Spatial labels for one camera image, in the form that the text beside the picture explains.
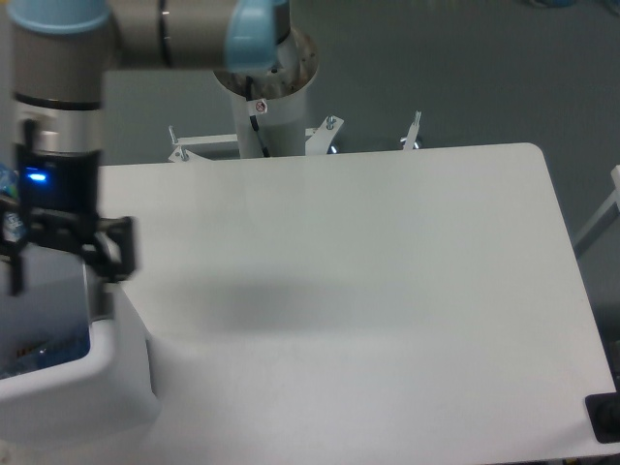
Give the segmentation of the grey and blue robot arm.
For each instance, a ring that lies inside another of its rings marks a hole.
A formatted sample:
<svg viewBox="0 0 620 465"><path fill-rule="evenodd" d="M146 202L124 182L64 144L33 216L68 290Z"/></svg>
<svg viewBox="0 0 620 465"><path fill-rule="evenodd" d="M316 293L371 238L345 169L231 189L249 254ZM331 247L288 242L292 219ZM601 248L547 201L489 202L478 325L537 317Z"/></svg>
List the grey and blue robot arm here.
<svg viewBox="0 0 620 465"><path fill-rule="evenodd" d="M104 76L115 68L270 68L290 30L285 1L11 1L17 194L3 197L25 235L3 240L11 295L33 244L79 257L96 276L91 317L136 269L134 222L98 213Z"/></svg>

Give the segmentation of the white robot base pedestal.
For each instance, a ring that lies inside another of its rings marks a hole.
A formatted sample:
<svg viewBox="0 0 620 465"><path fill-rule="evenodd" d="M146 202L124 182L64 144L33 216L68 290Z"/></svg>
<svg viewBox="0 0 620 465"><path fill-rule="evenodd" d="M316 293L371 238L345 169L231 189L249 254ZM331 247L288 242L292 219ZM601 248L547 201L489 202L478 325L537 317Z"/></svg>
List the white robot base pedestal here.
<svg viewBox="0 0 620 465"><path fill-rule="evenodd" d="M277 47L274 66L251 73L214 74L231 99L242 159L305 154L307 93L318 70L315 42L293 27Z"/></svg>

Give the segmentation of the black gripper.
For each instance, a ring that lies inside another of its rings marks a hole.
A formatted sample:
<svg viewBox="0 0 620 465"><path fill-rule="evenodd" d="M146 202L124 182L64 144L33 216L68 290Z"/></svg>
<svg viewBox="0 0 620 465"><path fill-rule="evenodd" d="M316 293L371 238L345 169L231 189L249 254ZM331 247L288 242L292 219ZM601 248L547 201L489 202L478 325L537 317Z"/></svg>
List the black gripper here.
<svg viewBox="0 0 620 465"><path fill-rule="evenodd" d="M15 146L19 201L1 195L1 262L9 267L9 295L24 291L22 252L29 241L80 255L89 319L113 318L113 292L138 268L135 221L129 216L99 218L101 155L100 150L35 152L24 144Z"/></svg>

